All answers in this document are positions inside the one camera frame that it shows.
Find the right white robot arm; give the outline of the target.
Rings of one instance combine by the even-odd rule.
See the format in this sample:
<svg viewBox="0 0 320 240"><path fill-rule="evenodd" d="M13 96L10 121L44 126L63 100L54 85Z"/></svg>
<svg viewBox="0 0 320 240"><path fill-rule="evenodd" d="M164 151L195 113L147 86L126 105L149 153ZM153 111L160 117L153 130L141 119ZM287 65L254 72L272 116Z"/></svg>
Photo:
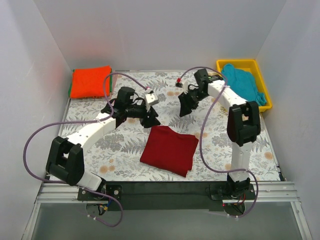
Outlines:
<svg viewBox="0 0 320 240"><path fill-rule="evenodd" d="M199 102L207 97L213 97L215 103L220 103L228 114L227 136L232 142L231 166L224 171L227 175L227 195L237 199L245 192L254 174L249 169L252 144L261 133L259 106L255 101L248 101L236 94L228 85L227 77L218 71L209 75L209 67L194 68L195 88L191 89L187 80L180 76L175 85L182 88L178 99L180 102L180 117L189 115Z"/></svg>

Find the dark red t-shirt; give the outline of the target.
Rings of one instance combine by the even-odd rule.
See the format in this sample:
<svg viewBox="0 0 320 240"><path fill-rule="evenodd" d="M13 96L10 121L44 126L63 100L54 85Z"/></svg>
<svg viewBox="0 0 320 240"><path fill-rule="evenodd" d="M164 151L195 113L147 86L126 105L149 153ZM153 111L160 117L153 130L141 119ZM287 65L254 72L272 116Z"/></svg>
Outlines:
<svg viewBox="0 0 320 240"><path fill-rule="evenodd" d="M153 126L140 162L185 178L192 170L198 143L194 135L177 133L168 126Z"/></svg>

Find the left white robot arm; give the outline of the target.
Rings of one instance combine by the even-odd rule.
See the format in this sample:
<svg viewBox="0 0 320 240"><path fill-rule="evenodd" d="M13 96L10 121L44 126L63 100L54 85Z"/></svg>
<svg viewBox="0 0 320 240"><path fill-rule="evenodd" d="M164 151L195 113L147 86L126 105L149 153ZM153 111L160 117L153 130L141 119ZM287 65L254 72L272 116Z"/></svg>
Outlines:
<svg viewBox="0 0 320 240"><path fill-rule="evenodd" d="M157 94L148 88L144 96L138 98L141 103L137 104L134 101L135 93L131 87L121 87L117 97L106 104L95 120L65 138L57 136L51 143L47 173L70 186L89 189L89 194L95 200L103 199L107 193L104 180L85 169L86 152L128 118L139 119L146 129L160 125L153 108L159 102Z"/></svg>

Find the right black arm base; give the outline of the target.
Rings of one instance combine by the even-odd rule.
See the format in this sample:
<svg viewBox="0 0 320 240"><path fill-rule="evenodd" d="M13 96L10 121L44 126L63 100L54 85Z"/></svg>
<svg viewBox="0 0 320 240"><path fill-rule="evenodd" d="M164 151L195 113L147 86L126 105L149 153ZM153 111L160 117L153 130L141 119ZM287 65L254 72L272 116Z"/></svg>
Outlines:
<svg viewBox="0 0 320 240"><path fill-rule="evenodd" d="M254 186L249 178L244 181L233 182L228 177L227 181L210 183L205 188L205 193L211 200L238 200L239 198L254 200L256 197Z"/></svg>

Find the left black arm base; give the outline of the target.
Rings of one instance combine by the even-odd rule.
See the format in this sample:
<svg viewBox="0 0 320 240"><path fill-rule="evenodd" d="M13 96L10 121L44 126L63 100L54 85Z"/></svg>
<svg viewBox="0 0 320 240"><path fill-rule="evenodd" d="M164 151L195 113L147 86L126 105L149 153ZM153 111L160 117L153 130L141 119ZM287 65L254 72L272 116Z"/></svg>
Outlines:
<svg viewBox="0 0 320 240"><path fill-rule="evenodd" d="M119 184L107 184L103 183L97 190L97 192L105 195L109 195L117 200L120 200L122 197L122 186ZM90 191L84 190L82 188L79 189L77 200L78 201L107 201L109 198L92 193Z"/></svg>

